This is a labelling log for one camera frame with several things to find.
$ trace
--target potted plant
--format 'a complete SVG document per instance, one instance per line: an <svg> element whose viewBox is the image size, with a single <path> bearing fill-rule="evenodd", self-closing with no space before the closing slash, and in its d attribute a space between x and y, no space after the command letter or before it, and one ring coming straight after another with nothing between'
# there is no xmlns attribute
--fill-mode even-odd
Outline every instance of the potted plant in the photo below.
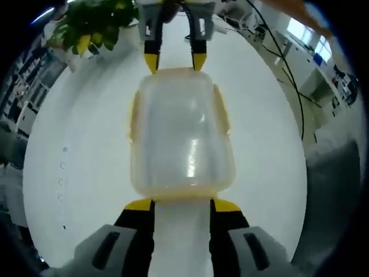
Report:
<svg viewBox="0 0 369 277"><path fill-rule="evenodd" d="M120 29L134 18L138 18L138 9L132 0L79 1L70 5L53 35L75 55L83 55L86 49L98 54L102 46L112 51Z"/></svg>

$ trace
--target plastic container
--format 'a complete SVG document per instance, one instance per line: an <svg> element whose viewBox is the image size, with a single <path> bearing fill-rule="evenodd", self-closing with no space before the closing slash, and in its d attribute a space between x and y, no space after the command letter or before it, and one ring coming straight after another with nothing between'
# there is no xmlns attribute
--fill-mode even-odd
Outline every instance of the plastic container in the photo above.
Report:
<svg viewBox="0 0 369 277"><path fill-rule="evenodd" d="M131 115L131 181L153 199L213 197L235 176L223 99L210 77L166 69L145 77Z"/></svg>

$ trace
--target black cable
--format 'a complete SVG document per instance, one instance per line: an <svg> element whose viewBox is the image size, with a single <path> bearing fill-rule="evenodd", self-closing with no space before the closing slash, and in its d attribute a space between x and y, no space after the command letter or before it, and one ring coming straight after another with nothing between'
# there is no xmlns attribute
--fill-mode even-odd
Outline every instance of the black cable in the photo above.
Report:
<svg viewBox="0 0 369 277"><path fill-rule="evenodd" d="M269 53L272 53L273 55L276 55L277 57L282 58L282 56L281 56L280 54L277 54L277 53L275 53L274 51L272 51L272 50L270 50L270 49L266 48L266 47L264 46L264 44L262 44L262 45L263 45L263 47L265 48L265 50L266 50L266 51L268 51Z"/></svg>
<svg viewBox="0 0 369 277"><path fill-rule="evenodd" d="M239 35L242 35L240 30L234 28L234 29L231 29L231 28L225 28L226 30L229 30L229 31L232 31L232 32L235 32L235 33L238 33Z"/></svg>
<svg viewBox="0 0 369 277"><path fill-rule="evenodd" d="M195 38L195 23L194 23L194 19L192 17L191 11L190 11L189 7L187 6L187 4L185 3L185 1L181 1L181 2L179 2L179 4L182 7L184 13L186 14L187 19L189 20L190 41L191 41L191 44L193 44L193 42L196 40L196 38Z"/></svg>
<svg viewBox="0 0 369 277"><path fill-rule="evenodd" d="M250 0L246 0L246 1L247 1L247 2L250 4L250 6L251 6L251 7L253 7L253 9L258 13L258 15L260 16L260 19L261 19L261 20L263 21L263 23L265 24L265 27L268 29L268 31L269 31L269 33L270 33L270 35L271 35L271 37L272 37L272 39L273 39L274 43L276 44L276 46L277 46L277 48L278 48L279 53L281 54L281 58L282 58L282 60L284 61L284 63L286 64L286 67L287 67L287 69L288 69L288 72L289 72L289 74L291 75L292 85L293 85L294 89L296 90L296 93L297 93L298 98L299 98L299 104L300 104L300 109L301 109L301 119L302 119L302 133L301 133L301 140L303 140L303 139L304 139L304 131L305 131L305 127L304 127L305 121L304 121L304 112L303 112L303 109L302 109L301 96L300 96L300 92L299 92L299 90L298 90L298 86L296 85L295 79L294 79L294 77L293 77L293 74L292 74L292 72L291 72L291 70L290 70L289 66L288 66L288 63L287 63L287 61L286 61L286 58L285 58L285 56L283 55L283 52L282 52L281 48L279 47L279 45L278 45L278 43L277 43L277 40L276 40L276 38L273 36L272 31L270 30L269 26L267 25L267 23L266 23L265 19L263 18L263 16L262 16L262 15L261 15L261 13L259 12L259 10L255 7L255 5L254 5L253 3L251 3L251 2L250 2Z"/></svg>
<svg viewBox="0 0 369 277"><path fill-rule="evenodd" d="M286 72L286 70L284 70L284 68L282 68L282 70L283 70L284 74L286 74L286 76L287 76L287 78L288 78L289 82L290 82L290 83L292 83L291 77L288 75L288 73ZM314 103L315 105L317 105L319 108L321 108L321 107L322 107L321 105L319 105L317 102L315 102L315 101L314 101L314 100L312 100L311 98L309 98L309 97L307 97L307 96L303 95L301 92L299 92L299 94L300 94L302 97L304 97L306 100L309 100L311 103Z"/></svg>

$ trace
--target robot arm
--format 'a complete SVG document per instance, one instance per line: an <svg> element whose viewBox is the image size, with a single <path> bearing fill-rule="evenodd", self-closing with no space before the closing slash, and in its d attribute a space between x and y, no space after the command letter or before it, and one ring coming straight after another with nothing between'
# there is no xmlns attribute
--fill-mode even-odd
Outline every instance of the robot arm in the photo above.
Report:
<svg viewBox="0 0 369 277"><path fill-rule="evenodd" d="M193 69L195 71L201 70L206 60L206 41L210 40L213 34L212 15L215 3L140 0L137 1L137 6L140 11L138 29L141 40L145 42L145 60L150 71L154 74L159 66L163 24L171 20L172 13L177 13L176 6L182 7L189 19ZM205 22L205 32L201 32L200 19Z"/></svg>
<svg viewBox="0 0 369 277"><path fill-rule="evenodd" d="M74 259L62 268L43 273L50 277L119 277L136 230L105 225L77 247ZM285 249L259 227L229 231L240 276L299 276L287 260Z"/></svg>

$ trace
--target green leaf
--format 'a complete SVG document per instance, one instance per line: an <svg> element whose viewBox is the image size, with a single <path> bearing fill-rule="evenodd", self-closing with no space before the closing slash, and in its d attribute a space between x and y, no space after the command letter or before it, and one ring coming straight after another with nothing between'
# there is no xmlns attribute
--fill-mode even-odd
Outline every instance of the green leaf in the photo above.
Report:
<svg viewBox="0 0 369 277"><path fill-rule="evenodd" d="M106 47L106 49L108 49L110 51L113 51L114 45L115 45L115 43L113 43L109 40L104 40L104 46Z"/></svg>
<svg viewBox="0 0 369 277"><path fill-rule="evenodd" d="M78 44L79 38L82 34L77 32L77 29L69 27L62 36L63 45L65 49L71 48L73 45Z"/></svg>
<svg viewBox="0 0 369 277"><path fill-rule="evenodd" d="M127 27L134 18L134 9L122 9L114 12L114 21L119 27Z"/></svg>
<svg viewBox="0 0 369 277"><path fill-rule="evenodd" d="M133 9L133 17L136 18L136 19L140 19L140 14L138 13L137 8Z"/></svg>
<svg viewBox="0 0 369 277"><path fill-rule="evenodd" d="M119 38L119 27L113 25L108 26L103 33L103 38L104 41L108 40L115 45L118 42Z"/></svg>
<svg viewBox="0 0 369 277"><path fill-rule="evenodd" d="M103 35L96 32L92 35L91 41L97 48L100 48L103 45Z"/></svg>
<svg viewBox="0 0 369 277"><path fill-rule="evenodd" d="M72 52L74 55L78 55L77 45L73 45L73 47L71 48L71 52Z"/></svg>

